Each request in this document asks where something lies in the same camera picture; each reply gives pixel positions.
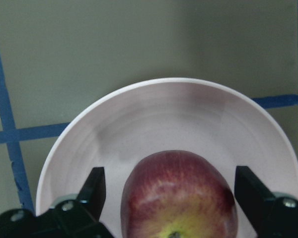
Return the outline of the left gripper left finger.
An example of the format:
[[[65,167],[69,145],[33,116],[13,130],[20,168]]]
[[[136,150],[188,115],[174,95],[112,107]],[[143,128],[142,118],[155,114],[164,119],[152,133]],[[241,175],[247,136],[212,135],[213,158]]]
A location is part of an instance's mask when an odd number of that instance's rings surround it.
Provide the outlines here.
[[[0,238],[111,238],[99,220],[106,199],[103,167],[93,168],[75,199],[35,216],[28,209],[0,214]]]

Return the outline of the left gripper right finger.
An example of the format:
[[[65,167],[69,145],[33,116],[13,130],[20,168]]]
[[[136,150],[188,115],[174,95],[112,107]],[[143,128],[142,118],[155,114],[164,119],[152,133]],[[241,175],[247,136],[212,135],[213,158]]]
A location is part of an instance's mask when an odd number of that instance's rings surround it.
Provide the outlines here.
[[[259,238],[298,238],[298,200],[271,192],[248,166],[235,169],[234,196]]]

